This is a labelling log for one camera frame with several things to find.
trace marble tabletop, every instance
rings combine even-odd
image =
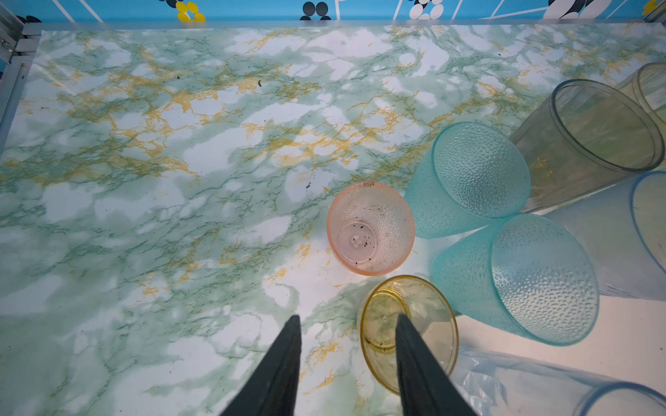
[[[646,23],[44,32],[0,158],[0,413],[216,415],[298,313],[297,415],[401,414],[355,327],[389,276],[335,260],[335,195],[665,59]]]

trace transparent cup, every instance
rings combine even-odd
[[[602,295],[666,301],[666,172],[627,179],[545,217],[583,246]]]
[[[501,132],[474,122],[445,128],[417,167],[405,200],[421,238],[446,237],[517,214],[529,170]]]
[[[615,89],[637,102],[666,138],[666,63],[643,65]]]
[[[414,217],[390,186],[360,182],[345,188],[328,210],[328,242],[349,270],[365,276],[392,272],[414,245]]]
[[[511,136],[532,180],[524,212],[567,202],[659,166],[661,133],[621,92],[572,79],[558,85]]]
[[[401,313],[412,321],[446,375],[453,371],[458,356],[456,318],[439,290],[416,276],[382,282],[361,302],[356,326],[372,375],[395,394],[400,394],[396,325]]]
[[[479,416],[666,414],[666,397],[644,385],[479,349],[460,349],[450,380]]]
[[[550,345],[581,341],[599,313],[599,288],[583,248],[564,228],[532,214],[444,250],[431,280],[455,311]]]

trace plastic cup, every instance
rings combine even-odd
[[[615,89],[637,102],[666,138],[666,63],[643,65]]]
[[[662,416],[644,385],[514,355],[461,348],[450,376],[479,416]]]
[[[621,92],[585,79],[558,85],[511,141],[532,178],[526,212],[647,172],[664,158],[652,118]]]
[[[628,179],[545,216],[583,246],[601,294],[666,301],[666,172]]]
[[[432,283],[471,318],[550,345],[589,334],[599,288],[583,248],[546,218],[519,214],[440,254]]]
[[[445,128],[405,192],[416,235],[459,234],[518,213],[529,196],[529,170],[504,134],[473,122]]]
[[[456,318],[439,290],[416,276],[382,282],[361,302],[356,325],[372,375],[395,394],[400,394],[396,325],[401,313],[410,319],[446,375],[453,371],[458,356]]]
[[[414,217],[390,186],[360,182],[345,188],[328,210],[328,242],[349,270],[366,276],[400,266],[414,245]]]

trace black circle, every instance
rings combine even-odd
[[[328,13],[328,6],[323,1],[317,3],[317,14],[319,16],[325,16]]]
[[[314,3],[309,1],[303,4],[303,14],[305,16],[312,16],[314,14]]]

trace cup rim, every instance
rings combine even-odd
[[[344,195],[345,193],[351,191],[352,188],[357,187],[357,186],[363,186],[364,184],[374,184],[373,186],[378,186],[382,190],[386,192],[393,192],[395,195],[398,196],[399,200],[402,200],[401,204],[404,204],[404,206],[407,208],[407,212],[410,213],[410,218],[412,221],[410,222],[410,226],[412,229],[412,242],[410,244],[409,250],[405,250],[405,253],[403,256],[398,258],[398,261],[395,263],[396,266],[390,270],[380,270],[379,272],[369,272],[366,270],[361,270],[358,268],[352,267],[350,264],[347,264],[347,261],[338,253],[338,251],[335,249],[335,246],[333,245],[333,238],[331,237],[331,210],[335,206],[335,204],[339,203],[340,200],[339,198]],[[416,239],[416,223],[414,223],[414,215],[412,214],[412,209],[410,208],[409,204],[407,201],[405,201],[405,198],[402,197],[396,191],[395,189],[391,188],[388,185],[382,184],[381,182],[375,182],[373,180],[365,180],[363,182],[357,182],[355,184],[351,184],[347,186],[345,189],[343,189],[338,195],[336,195],[335,199],[333,199],[333,203],[331,203],[331,206],[328,207],[328,215],[326,217],[326,234],[328,235],[328,245],[331,247],[331,251],[333,251],[333,255],[335,258],[338,260],[339,263],[341,263],[346,269],[356,273],[360,274],[363,276],[381,276],[382,274],[387,274],[390,272],[393,272],[395,269],[399,268],[405,260],[407,260],[407,257],[412,253],[412,248],[414,248],[414,240]]]
[[[645,242],[641,230],[638,228],[638,223],[636,223],[636,212],[634,211],[634,205],[633,205],[633,197],[636,193],[636,190],[638,189],[638,186],[641,184],[641,182],[644,179],[653,175],[666,175],[666,172],[648,172],[639,176],[636,180],[634,180],[633,184],[631,185],[631,191],[629,192],[629,211],[631,213],[631,221],[633,222],[633,227],[636,230],[636,234],[638,234],[638,238],[641,240],[641,243],[643,243],[645,251],[648,252],[652,260],[654,260],[655,264],[657,264],[657,267],[661,269],[661,271],[664,274],[666,274],[666,268],[664,268],[664,266],[662,266],[661,263],[657,261],[657,258],[653,254],[652,250],[650,250],[650,248],[647,246],[647,242]]]
[[[367,295],[368,300],[366,300],[365,305],[363,305],[363,312],[361,313],[361,322],[358,322],[358,338],[361,343],[361,351],[363,351],[363,358],[366,360],[366,364],[368,364],[368,368],[370,368],[370,373],[372,373],[372,376],[379,381],[381,385],[383,385],[388,391],[391,393],[399,395],[400,392],[394,390],[393,388],[389,387],[384,380],[377,375],[375,372],[374,368],[372,367],[371,361],[368,359],[368,354],[366,353],[366,344],[363,342],[363,321],[366,316],[366,310],[368,309],[368,304],[370,303],[370,299],[372,299],[372,295],[374,295],[380,288],[385,286],[388,282],[393,282],[394,280],[399,280],[399,279],[412,279],[416,280],[417,282],[424,284],[428,286],[431,290],[435,291],[436,294],[440,296],[440,300],[442,300],[442,304],[444,305],[444,308],[447,309],[449,314],[451,315],[451,319],[453,320],[453,328],[454,328],[454,356],[451,364],[451,369],[449,370],[449,373],[447,374],[447,377],[451,375],[456,368],[456,363],[458,362],[458,351],[460,350],[460,337],[458,334],[458,322],[456,321],[456,313],[454,310],[451,308],[451,305],[449,304],[449,301],[446,299],[446,297],[439,291],[438,288],[436,288],[432,283],[429,281],[422,279],[418,276],[413,276],[411,274],[399,274],[397,276],[393,276],[392,278],[388,278],[384,280],[383,282],[379,283],[375,288],[370,291],[370,293]]]
[[[509,221],[515,220],[516,218],[523,218],[523,216],[531,216],[531,217],[534,217],[534,218],[539,218],[539,221],[545,220],[545,221],[550,222],[551,224],[554,224],[555,226],[560,228],[563,232],[565,232],[566,234],[569,234],[571,236],[571,238],[573,239],[572,242],[575,243],[578,246],[578,248],[585,254],[585,256],[587,256],[587,253],[585,253],[585,249],[583,249],[583,246],[578,242],[578,240],[576,240],[576,238],[574,236],[572,236],[570,232],[568,232],[563,226],[559,225],[557,222],[554,222],[553,220],[551,220],[549,218],[546,218],[546,217],[540,216],[540,215],[536,215],[536,214],[516,214],[514,216],[511,216],[511,217],[507,218],[505,221],[503,221],[494,230],[493,238],[490,239],[490,242],[488,243],[490,245],[489,246],[490,255],[488,256],[488,270],[490,271],[490,278],[492,280],[491,283],[492,283],[492,287],[493,287],[493,292],[497,296],[497,299],[499,300],[499,304],[501,305],[504,312],[506,312],[507,316],[509,316],[511,318],[511,320],[516,325],[518,325],[518,327],[520,329],[522,329],[526,334],[529,334],[529,336],[532,339],[534,339],[538,342],[542,342],[546,345],[553,345],[553,346],[556,346],[556,347],[568,347],[570,345],[574,345],[576,343],[579,343],[580,341],[583,341],[585,338],[587,338],[587,336],[592,332],[594,327],[597,325],[597,320],[599,319],[599,309],[600,309],[600,302],[601,302],[600,294],[599,294],[599,281],[597,280],[597,274],[594,271],[594,267],[592,266],[591,262],[590,262],[590,267],[592,269],[592,272],[594,273],[594,283],[595,283],[595,287],[597,288],[597,290],[596,290],[597,310],[595,311],[594,318],[592,319],[592,325],[589,326],[589,328],[587,329],[587,331],[583,335],[581,335],[580,337],[578,337],[577,339],[575,339],[573,341],[554,342],[554,341],[549,341],[547,339],[544,339],[544,338],[542,338],[538,335],[535,335],[534,333],[532,333],[532,331],[528,330],[527,328],[522,326],[522,324],[520,324],[520,322],[518,322],[518,320],[509,311],[509,308],[507,308],[506,305],[504,304],[504,299],[502,299],[502,297],[500,296],[500,292],[498,291],[497,285],[495,284],[495,278],[493,276],[493,251],[494,251],[493,248],[495,246],[495,240],[497,239],[497,236],[500,234],[502,228],[504,228],[504,226]]]
[[[650,109],[651,115],[657,117],[659,120],[661,120],[662,123],[666,124],[666,120],[662,118],[657,112],[655,111],[654,108],[650,105],[649,102],[647,102],[647,99],[645,98],[645,93],[643,93],[643,88],[641,86],[641,75],[643,74],[643,71],[645,69],[648,69],[649,67],[663,67],[664,72],[666,73],[666,63],[664,62],[652,62],[652,63],[647,63],[643,65],[642,67],[638,68],[638,71],[636,71],[635,77],[631,80],[631,84],[633,86],[633,92],[636,94],[636,98],[639,101],[639,104],[643,109],[646,107]]]
[[[632,383],[630,381],[615,381],[597,387],[592,390],[592,392],[585,395],[585,397],[579,402],[579,405],[576,406],[577,409],[573,413],[574,416],[586,416],[599,399],[618,390],[634,390],[655,401],[660,401],[661,404],[666,407],[666,397],[660,392],[642,384]]]
[[[518,156],[520,156],[519,160],[522,161],[523,168],[524,168],[525,172],[527,173],[527,177],[529,178],[529,189],[531,190],[531,181],[532,181],[532,179],[531,179],[531,174],[529,173],[529,166],[527,165],[527,161],[523,157],[523,154],[520,152],[520,149],[518,149],[518,147],[506,136],[506,134],[502,133],[498,129],[496,129],[494,127],[491,127],[491,126],[486,126],[485,124],[482,124],[480,122],[473,122],[473,121],[461,121],[461,122],[455,122],[455,123],[449,124],[447,127],[445,127],[439,133],[439,135],[437,135],[437,138],[435,138],[435,141],[433,141],[432,146],[430,147],[431,151],[429,151],[430,155],[426,155],[426,157],[428,157],[428,156],[430,157],[430,162],[431,162],[431,165],[432,165],[432,173],[433,173],[433,176],[435,177],[435,180],[440,185],[440,188],[453,201],[455,201],[456,204],[458,204],[458,207],[460,207],[460,209],[462,209],[466,212],[469,212],[470,214],[472,214],[474,216],[477,216],[477,217],[480,217],[480,218],[491,218],[491,219],[496,220],[498,218],[507,218],[507,217],[510,217],[511,215],[515,215],[515,214],[510,214],[510,215],[499,216],[499,217],[491,217],[491,216],[484,216],[484,215],[481,215],[481,214],[477,214],[476,212],[470,211],[467,208],[465,208],[464,206],[462,206],[460,203],[458,203],[458,201],[456,201],[456,199],[453,198],[451,196],[451,194],[449,194],[449,192],[446,190],[446,187],[442,184],[442,181],[440,180],[440,177],[437,175],[437,169],[435,169],[435,146],[437,146],[437,143],[440,141],[440,138],[442,137],[442,135],[444,134],[445,131],[447,131],[449,128],[451,128],[453,126],[457,126],[457,125],[460,125],[460,124],[474,124],[476,126],[481,126],[481,127],[484,127],[484,128],[486,128],[490,131],[493,131],[495,133],[499,133],[501,135],[501,137],[504,137],[504,139],[511,145],[510,146],[511,150],[514,153],[516,153]],[[521,208],[518,209],[518,211],[520,211],[522,208],[525,208],[525,205],[527,204],[527,201],[529,200],[529,195],[530,195],[530,192],[525,193],[525,200],[523,201],[523,204],[522,204]]]
[[[653,144],[655,144],[655,148],[657,146],[661,147],[661,150],[655,149],[655,157],[653,158],[653,162],[650,165],[644,166],[643,168],[628,168],[626,166],[621,166],[612,163],[593,153],[590,149],[582,145],[582,143],[580,143],[578,139],[576,139],[576,137],[574,137],[571,134],[571,132],[569,132],[567,127],[564,125],[564,122],[560,118],[559,112],[557,111],[556,99],[557,99],[557,94],[561,89],[564,89],[565,87],[572,87],[574,85],[580,85],[587,88],[597,89],[608,95],[614,96],[614,98],[616,98],[625,106],[629,107],[629,109],[633,111],[641,119],[648,132],[652,132],[651,136],[653,139]],[[548,103],[549,103],[551,117],[555,125],[557,126],[559,132],[567,139],[567,141],[569,141],[576,149],[578,149],[580,153],[584,154],[588,159],[592,160],[593,162],[605,168],[615,170],[618,172],[647,172],[648,170],[653,170],[663,162],[665,154],[664,140],[663,137],[661,136],[659,128],[657,127],[657,124],[654,122],[654,120],[652,120],[650,115],[647,114],[647,112],[645,112],[645,110],[641,108],[641,106],[638,103],[636,103],[635,101],[633,101],[631,98],[627,97],[620,91],[616,90],[615,88],[609,87],[606,84],[599,83],[597,81],[592,81],[589,79],[569,79],[568,81],[564,81],[563,83],[560,83],[555,87],[553,92],[550,94]]]

